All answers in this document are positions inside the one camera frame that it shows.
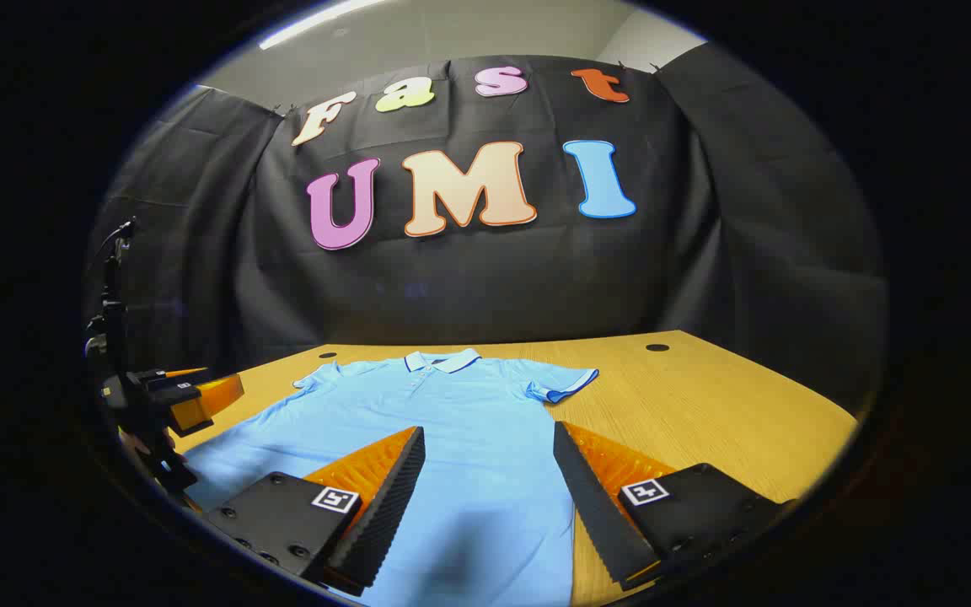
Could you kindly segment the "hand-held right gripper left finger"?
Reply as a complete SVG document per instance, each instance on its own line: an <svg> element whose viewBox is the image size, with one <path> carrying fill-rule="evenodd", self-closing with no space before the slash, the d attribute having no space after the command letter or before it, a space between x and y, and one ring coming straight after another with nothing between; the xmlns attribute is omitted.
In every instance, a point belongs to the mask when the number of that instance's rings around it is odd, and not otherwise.
<svg viewBox="0 0 971 607"><path fill-rule="evenodd" d="M407 427L305 477L266 474L204 518L283 572L359 597L388 557L425 458L423 427Z"/></svg>

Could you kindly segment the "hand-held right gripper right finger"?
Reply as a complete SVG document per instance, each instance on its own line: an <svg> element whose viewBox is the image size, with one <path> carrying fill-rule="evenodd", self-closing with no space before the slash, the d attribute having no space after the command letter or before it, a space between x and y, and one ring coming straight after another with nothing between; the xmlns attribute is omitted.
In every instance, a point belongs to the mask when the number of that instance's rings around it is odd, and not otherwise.
<svg viewBox="0 0 971 607"><path fill-rule="evenodd" d="M686 575L755 535L790 506L710 464L674 469L570 422L552 454L606 572L623 590Z"/></svg>

